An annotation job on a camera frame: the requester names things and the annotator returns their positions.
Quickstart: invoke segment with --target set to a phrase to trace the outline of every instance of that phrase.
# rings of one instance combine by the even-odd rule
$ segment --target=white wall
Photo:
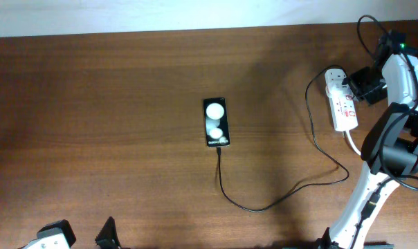
[[[0,0],[0,37],[418,19],[418,0]]]

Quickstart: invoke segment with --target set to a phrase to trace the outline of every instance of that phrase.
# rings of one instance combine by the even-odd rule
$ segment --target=black phone
[[[230,145],[228,112],[224,98],[203,100],[204,121],[206,124],[206,144],[208,147]]]

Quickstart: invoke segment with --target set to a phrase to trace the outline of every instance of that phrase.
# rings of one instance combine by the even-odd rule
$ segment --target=power strip
[[[329,69],[325,74],[326,94],[331,105],[332,119],[336,131],[349,131],[358,126],[353,94],[350,87],[343,85],[346,74],[341,69]]]

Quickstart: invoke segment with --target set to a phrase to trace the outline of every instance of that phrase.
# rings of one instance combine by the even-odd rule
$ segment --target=wooden table
[[[385,24],[418,46],[418,21]],[[108,216],[124,246],[252,248],[313,241],[339,217],[361,159],[334,131],[325,82],[310,101],[323,149],[348,181],[302,190],[268,212],[222,195],[202,99],[225,97],[226,191],[259,208],[296,183],[344,177],[312,144],[304,93],[322,68],[371,64],[355,24],[0,38],[0,248],[67,219],[94,248]],[[379,31],[363,25],[374,48]],[[387,102],[356,104],[358,146]],[[418,193],[399,188],[367,241],[418,248]]]

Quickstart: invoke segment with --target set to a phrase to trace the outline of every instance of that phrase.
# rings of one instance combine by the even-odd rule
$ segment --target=large white circle
[[[224,108],[218,103],[209,104],[206,108],[206,115],[213,120],[218,120],[224,115]]]
[[[214,128],[209,131],[209,136],[214,139],[218,139],[223,135],[223,130],[220,128]]]

